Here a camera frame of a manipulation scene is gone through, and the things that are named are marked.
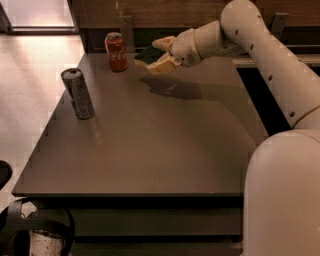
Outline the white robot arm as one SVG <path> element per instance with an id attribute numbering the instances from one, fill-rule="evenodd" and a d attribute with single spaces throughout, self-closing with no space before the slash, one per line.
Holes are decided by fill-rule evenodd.
<path id="1" fill-rule="evenodd" d="M 231 0 L 219 20 L 153 41 L 154 74 L 245 51 L 271 93 L 252 98 L 275 128 L 250 160 L 243 256 L 320 256 L 320 77 L 266 27 L 251 0 Z"/>

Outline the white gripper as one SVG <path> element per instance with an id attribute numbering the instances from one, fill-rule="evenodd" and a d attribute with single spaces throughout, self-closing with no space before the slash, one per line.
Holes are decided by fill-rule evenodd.
<path id="1" fill-rule="evenodd" d="M 180 65 L 191 67 L 201 62 L 195 41 L 195 30 L 188 29 L 177 37 L 168 36 L 152 42 L 154 48 L 165 52 L 156 62 L 146 66 L 146 69 L 154 75 L 175 71 Z"/>

